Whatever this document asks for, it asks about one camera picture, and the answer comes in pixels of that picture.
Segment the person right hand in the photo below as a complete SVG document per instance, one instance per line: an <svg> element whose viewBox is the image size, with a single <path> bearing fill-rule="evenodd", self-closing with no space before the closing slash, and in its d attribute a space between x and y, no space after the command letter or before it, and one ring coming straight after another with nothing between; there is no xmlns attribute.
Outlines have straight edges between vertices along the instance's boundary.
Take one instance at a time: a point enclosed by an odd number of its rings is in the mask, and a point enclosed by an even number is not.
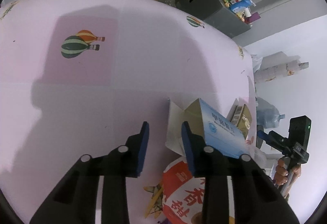
<svg viewBox="0 0 327 224"><path fill-rule="evenodd" d="M292 168L292 172L294 173L291 180L288 180L289 172L287 169L284 168L285 162L281 158L278 160L277 166L275 168L275 174L273 177L273 181L278 186L282 186L285 183L289 183L290 186L292 186L298 177L301 176L301 164L298 164Z"/></svg>

